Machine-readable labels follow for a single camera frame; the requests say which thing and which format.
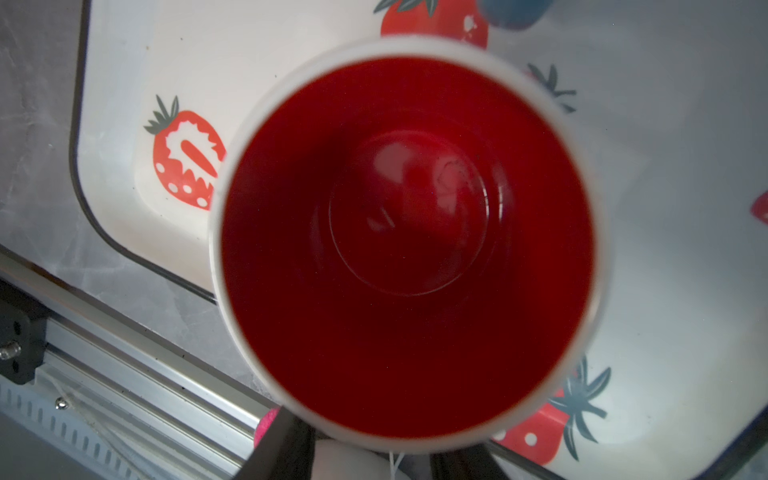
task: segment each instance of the cup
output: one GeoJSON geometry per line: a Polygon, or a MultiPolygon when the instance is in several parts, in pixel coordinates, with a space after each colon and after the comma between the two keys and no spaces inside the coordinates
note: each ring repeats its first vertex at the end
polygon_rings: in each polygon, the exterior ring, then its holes
{"type": "Polygon", "coordinates": [[[458,42],[348,46],[253,109],[210,218],[253,371],[326,434],[437,452],[522,421],[594,332],[605,237],[560,107],[458,42]]]}

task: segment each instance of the black bracket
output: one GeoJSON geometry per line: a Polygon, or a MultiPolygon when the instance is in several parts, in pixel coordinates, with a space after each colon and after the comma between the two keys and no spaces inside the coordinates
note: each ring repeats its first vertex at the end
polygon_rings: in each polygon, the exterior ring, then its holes
{"type": "Polygon", "coordinates": [[[50,315],[37,300],[0,280],[0,375],[18,385],[35,378],[50,315]]]}

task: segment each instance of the strawberry print tray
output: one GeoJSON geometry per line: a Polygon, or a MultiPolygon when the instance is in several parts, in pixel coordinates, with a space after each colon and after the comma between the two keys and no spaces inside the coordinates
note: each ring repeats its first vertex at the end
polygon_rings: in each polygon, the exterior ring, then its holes
{"type": "Polygon", "coordinates": [[[768,422],[768,39],[753,37],[768,12],[702,0],[680,22],[676,5],[555,2],[510,31],[475,0],[93,0],[75,188],[107,242],[213,299],[210,199],[264,92],[380,35],[485,48],[568,113],[614,257],[585,358],[493,449],[545,478],[718,478],[768,422]]]}

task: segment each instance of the screw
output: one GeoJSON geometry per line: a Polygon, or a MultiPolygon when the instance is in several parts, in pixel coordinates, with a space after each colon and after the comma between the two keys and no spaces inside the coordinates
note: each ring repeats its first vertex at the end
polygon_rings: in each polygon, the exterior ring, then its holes
{"type": "Polygon", "coordinates": [[[0,346],[0,360],[10,360],[22,354],[22,346],[14,341],[0,346]]]}

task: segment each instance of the halved strawberry illustration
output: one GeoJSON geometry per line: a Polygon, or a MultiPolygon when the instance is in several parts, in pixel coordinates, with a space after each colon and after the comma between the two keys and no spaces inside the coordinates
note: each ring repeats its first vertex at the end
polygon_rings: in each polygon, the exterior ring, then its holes
{"type": "MultiPolygon", "coordinates": [[[[545,77],[541,70],[531,63],[528,64],[528,69],[531,71],[531,76],[535,78],[540,84],[544,86],[553,97],[558,98],[563,95],[576,95],[576,90],[558,90],[558,70],[554,65],[549,65],[549,76],[545,77]]],[[[561,102],[560,105],[565,110],[565,113],[570,114],[576,111],[575,108],[561,102]]]]}
{"type": "Polygon", "coordinates": [[[373,13],[385,8],[382,36],[421,33],[488,46],[488,23],[475,0],[381,0],[373,13]]]}
{"type": "Polygon", "coordinates": [[[193,111],[179,112],[179,98],[174,97],[170,113],[159,95],[149,125],[154,135],[152,160],[157,178],[165,190],[194,207],[210,209],[214,182],[227,153],[216,130],[193,111]]]}
{"type": "Polygon", "coordinates": [[[768,191],[755,200],[750,211],[756,219],[768,225],[768,191]]]}
{"type": "Polygon", "coordinates": [[[545,465],[552,461],[560,448],[560,438],[571,456],[578,461],[574,443],[576,430],[597,443],[584,422],[584,413],[593,413],[604,419],[607,413],[589,403],[600,395],[611,380],[611,368],[605,369],[592,382],[587,381],[587,357],[583,357],[574,375],[570,375],[559,390],[535,414],[523,423],[494,436],[494,440],[525,458],[545,465]]]}

